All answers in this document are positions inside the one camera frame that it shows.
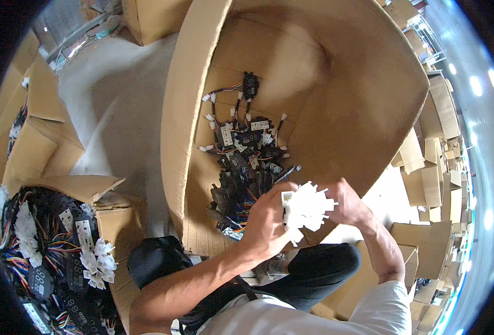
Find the hand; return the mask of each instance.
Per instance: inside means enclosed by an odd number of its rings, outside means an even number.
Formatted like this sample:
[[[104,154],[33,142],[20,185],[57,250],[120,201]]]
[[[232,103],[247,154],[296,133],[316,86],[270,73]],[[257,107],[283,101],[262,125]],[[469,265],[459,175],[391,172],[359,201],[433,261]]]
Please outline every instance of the hand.
[[[297,189],[297,184],[279,183],[250,208],[247,226],[237,248],[255,265],[275,256],[290,241],[284,230],[281,192]]]
[[[327,198],[332,198],[338,203],[334,206],[334,211],[328,212],[331,221],[338,224],[350,224],[357,228],[363,228],[365,224],[372,221],[371,209],[362,202],[357,192],[344,178],[324,184],[323,187],[329,189],[325,192]]]

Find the black pants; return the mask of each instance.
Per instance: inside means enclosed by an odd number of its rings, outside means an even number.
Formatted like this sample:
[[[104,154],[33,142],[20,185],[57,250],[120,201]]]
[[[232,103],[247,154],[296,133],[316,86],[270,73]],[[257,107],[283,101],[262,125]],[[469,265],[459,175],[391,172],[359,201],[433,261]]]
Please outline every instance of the black pants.
[[[130,257],[128,263],[130,273],[141,287],[175,271],[190,266],[183,254],[164,250],[168,245],[179,247],[171,236],[166,237],[167,245],[154,245],[154,250],[141,256]],[[316,245],[301,249],[288,265],[289,275],[273,283],[256,287],[257,293],[273,295],[292,305],[296,309],[309,311],[312,306],[334,292],[361,266],[360,251],[354,245],[342,243],[339,245]],[[147,274],[143,283],[138,283],[134,272],[143,267]],[[187,315],[179,318],[186,325],[187,334],[195,334],[197,329],[209,318],[214,316],[229,301],[245,293],[242,287],[228,282],[210,293]]]

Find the open cardboard box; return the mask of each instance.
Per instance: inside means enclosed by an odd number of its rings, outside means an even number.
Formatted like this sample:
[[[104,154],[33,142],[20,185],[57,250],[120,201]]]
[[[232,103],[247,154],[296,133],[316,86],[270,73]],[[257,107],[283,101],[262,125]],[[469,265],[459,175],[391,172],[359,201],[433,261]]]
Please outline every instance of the open cardboard box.
[[[441,221],[461,222],[462,189],[461,174],[450,171],[444,174],[443,205],[440,207]]]
[[[146,235],[139,215],[144,204],[136,198],[110,191],[124,180],[93,175],[55,176],[33,179],[26,185],[56,190],[92,206],[100,236],[115,247],[111,255],[119,264],[114,271],[114,283],[109,284],[109,288],[120,320],[129,333],[130,306],[141,291],[128,272],[128,257]]]
[[[411,46],[380,6],[344,0],[195,1],[176,42],[163,102],[161,161],[165,196],[187,251],[216,255],[233,243],[206,215],[217,157],[211,104],[202,96],[260,78],[253,117],[278,124],[291,179],[344,176],[362,197],[396,155],[427,95],[429,82]],[[230,118],[237,92],[220,92],[216,115]],[[239,115],[245,113],[242,101]],[[304,229],[300,247],[316,245],[336,226]]]
[[[416,269],[419,266],[418,251],[416,247],[410,247],[409,245],[398,246],[404,256],[405,286],[409,294],[409,302],[411,302],[416,287]],[[335,317],[340,320],[349,320],[362,297],[373,287],[377,286],[379,277],[372,269],[366,243],[359,241],[357,248],[361,251],[361,268],[336,291],[312,308],[316,315],[325,318]]]
[[[438,207],[443,204],[438,177],[439,157],[433,139],[425,140],[425,166],[410,174],[401,172],[411,206]]]
[[[404,143],[400,146],[398,153],[391,162],[394,167],[404,167],[404,171],[407,174],[421,169],[425,166],[424,156],[422,156],[422,150],[418,142],[415,128],[413,127],[405,137]]]
[[[0,185],[12,197],[26,181],[40,176],[67,175],[84,149],[64,102],[57,95],[57,77],[38,55],[0,116]],[[7,158],[9,132],[27,101],[25,123]]]
[[[444,261],[452,236],[451,222],[423,224],[395,223],[391,235],[398,244],[418,247],[417,278],[438,279],[444,268]]]
[[[425,101],[419,122],[426,138],[444,137],[446,140],[461,135],[455,104],[446,86],[442,71],[428,73],[431,90]]]
[[[193,0],[122,0],[123,17],[141,46],[177,33]]]

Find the forearm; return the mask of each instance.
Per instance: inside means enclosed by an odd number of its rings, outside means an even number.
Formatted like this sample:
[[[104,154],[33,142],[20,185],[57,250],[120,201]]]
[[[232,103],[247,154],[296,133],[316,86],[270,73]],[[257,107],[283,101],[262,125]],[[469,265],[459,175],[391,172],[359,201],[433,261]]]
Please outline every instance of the forearm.
[[[371,213],[357,225],[364,237],[372,268],[379,277],[379,284],[390,280],[404,281],[405,263],[398,244]]]
[[[163,325],[170,328],[172,320],[187,314],[219,286],[256,265],[234,247],[222,255],[154,280],[132,304],[132,332],[143,331],[141,326],[145,325],[149,329]]]

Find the man's right hand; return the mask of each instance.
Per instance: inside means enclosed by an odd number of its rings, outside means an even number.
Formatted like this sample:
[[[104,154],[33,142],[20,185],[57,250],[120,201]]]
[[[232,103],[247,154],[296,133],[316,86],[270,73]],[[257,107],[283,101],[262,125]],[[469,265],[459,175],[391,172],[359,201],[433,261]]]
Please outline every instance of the man's right hand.
[[[325,192],[327,198],[332,198],[338,203],[334,206],[334,211],[328,213],[331,221],[350,224],[359,229],[366,228],[364,225],[372,222],[373,212],[362,202],[345,178],[323,184],[323,187],[329,189]]]

